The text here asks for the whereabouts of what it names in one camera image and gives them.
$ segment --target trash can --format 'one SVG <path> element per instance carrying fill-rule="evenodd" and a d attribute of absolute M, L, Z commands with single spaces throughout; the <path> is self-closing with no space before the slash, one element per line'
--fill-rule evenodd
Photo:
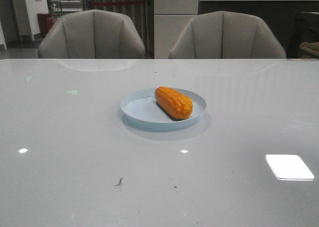
<path fill-rule="evenodd" d="M 45 37 L 53 26 L 52 15 L 49 13 L 38 13 L 37 17 L 38 17 L 40 34 L 42 37 Z"/>

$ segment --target white wall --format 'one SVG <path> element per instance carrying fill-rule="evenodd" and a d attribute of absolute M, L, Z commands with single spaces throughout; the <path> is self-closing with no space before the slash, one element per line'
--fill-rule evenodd
<path fill-rule="evenodd" d="M 40 33 L 37 14 L 38 13 L 48 13 L 48 6 L 46 0 L 35 1 L 35 0 L 25 0 L 26 9 L 28 11 L 31 34 L 35 35 Z"/>
<path fill-rule="evenodd" d="M 0 21 L 0 45 L 3 45 L 3 44 L 6 49 L 5 39 L 4 39 L 3 30 L 2 30 L 1 21 Z"/>

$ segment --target corn cob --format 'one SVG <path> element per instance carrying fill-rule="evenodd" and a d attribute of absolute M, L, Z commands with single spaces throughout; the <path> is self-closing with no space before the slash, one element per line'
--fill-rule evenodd
<path fill-rule="evenodd" d="M 155 90 L 159 106 L 176 119 L 187 119 L 193 111 L 193 102 L 184 94 L 172 88 L 161 86 Z"/>

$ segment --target light blue plate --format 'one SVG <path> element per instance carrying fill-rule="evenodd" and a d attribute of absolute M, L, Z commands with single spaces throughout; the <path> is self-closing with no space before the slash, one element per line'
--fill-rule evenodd
<path fill-rule="evenodd" d="M 206 108 L 206 102 L 201 96 L 191 91 L 174 88 L 192 99 L 193 112 L 186 120 L 172 120 L 156 104 L 155 89 L 140 90 L 122 99 L 121 110 L 133 124 L 155 131 L 185 128 L 199 121 Z"/>

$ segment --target gray chair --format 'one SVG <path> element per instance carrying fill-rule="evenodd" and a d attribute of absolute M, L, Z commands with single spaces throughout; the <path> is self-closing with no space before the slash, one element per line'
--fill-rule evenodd
<path fill-rule="evenodd" d="M 48 10 L 49 12 L 55 16 L 55 11 L 57 10 L 56 3 L 53 3 L 53 0 L 46 0 L 47 5 L 48 5 Z"/>
<path fill-rule="evenodd" d="M 286 52 L 261 18 L 216 11 L 191 19 L 169 58 L 286 58 Z"/>
<path fill-rule="evenodd" d="M 132 20 L 120 13 L 88 10 L 62 16 L 38 48 L 39 58 L 144 58 Z"/>

